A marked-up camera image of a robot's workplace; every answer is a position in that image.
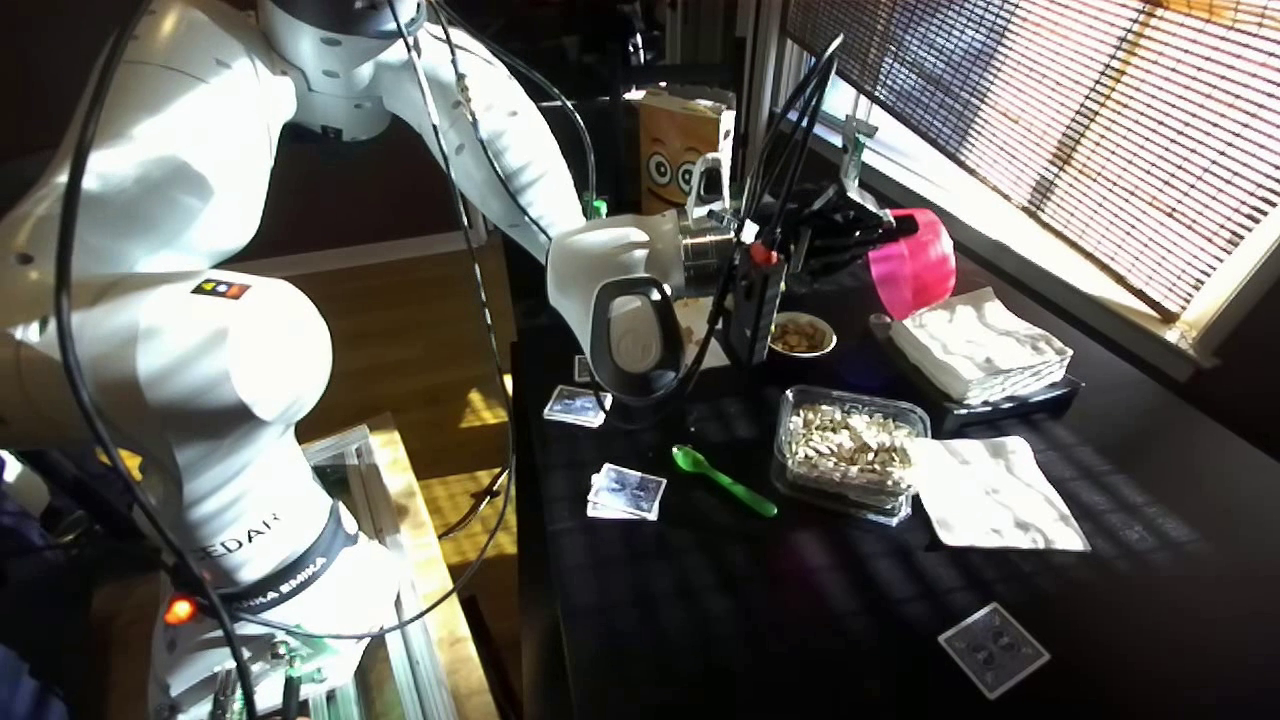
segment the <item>tray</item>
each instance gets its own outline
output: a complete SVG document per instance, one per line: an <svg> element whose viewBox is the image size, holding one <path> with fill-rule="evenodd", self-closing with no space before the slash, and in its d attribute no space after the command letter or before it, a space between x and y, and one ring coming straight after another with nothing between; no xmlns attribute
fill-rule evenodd
<svg viewBox="0 0 1280 720"><path fill-rule="evenodd" d="M804 500L906 518L910 439L933 436L923 407L842 388L794 386L777 416L777 488Z"/></svg>

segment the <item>window blinds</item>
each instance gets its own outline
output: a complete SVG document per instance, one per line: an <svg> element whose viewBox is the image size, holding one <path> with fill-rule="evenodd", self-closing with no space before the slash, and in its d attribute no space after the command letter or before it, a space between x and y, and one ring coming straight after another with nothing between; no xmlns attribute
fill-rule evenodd
<svg viewBox="0 0 1280 720"><path fill-rule="evenodd" d="M1280 8L794 0L788 36L1179 315L1280 205Z"/></svg>

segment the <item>bowl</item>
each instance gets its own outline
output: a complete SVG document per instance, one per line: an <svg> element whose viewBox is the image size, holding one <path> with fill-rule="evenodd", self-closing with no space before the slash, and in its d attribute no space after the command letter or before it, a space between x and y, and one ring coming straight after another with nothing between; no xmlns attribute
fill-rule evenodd
<svg viewBox="0 0 1280 720"><path fill-rule="evenodd" d="M777 312L767 347L777 355L815 361L835 347L835 327L812 312Z"/></svg>

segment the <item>playing card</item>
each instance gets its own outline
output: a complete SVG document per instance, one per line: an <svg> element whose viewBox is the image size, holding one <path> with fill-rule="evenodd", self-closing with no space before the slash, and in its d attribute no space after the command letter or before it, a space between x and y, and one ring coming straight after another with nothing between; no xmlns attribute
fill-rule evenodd
<svg viewBox="0 0 1280 720"><path fill-rule="evenodd" d="M614 395L601 388L558 386L554 402L543 406L543 422L601 429L614 407Z"/></svg>
<svg viewBox="0 0 1280 720"><path fill-rule="evenodd" d="M964 676L987 695L1005 695L1012 684L1049 666L1035 636L1010 618L1002 604L986 604L940 636L945 654L964 669Z"/></svg>
<svg viewBox="0 0 1280 720"><path fill-rule="evenodd" d="M667 482L625 465L606 465L592 476L587 518L596 519L655 519Z"/></svg>

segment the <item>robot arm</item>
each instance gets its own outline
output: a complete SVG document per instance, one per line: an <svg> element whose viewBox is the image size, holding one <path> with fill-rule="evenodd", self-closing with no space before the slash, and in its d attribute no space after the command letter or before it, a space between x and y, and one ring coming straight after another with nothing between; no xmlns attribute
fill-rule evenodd
<svg viewBox="0 0 1280 720"><path fill-rule="evenodd" d="M679 372L663 312L678 226L581 216L567 166L521 83L413 0L151 0L100 107L81 183L74 334L100 416L143 455L143 498L212 593L238 600L261 702L271 629L393 626L401 565L317 483L297 422L327 386L327 327L283 282L226 272L265 213L283 125L374 135L407 122L462 194L547 265L547 297L622 391ZM62 372L53 268L74 144L0 221L0 447L84 447ZM327 672L361 660L334 643ZM212 626L156 633L156 710L204 710L229 654Z"/></svg>

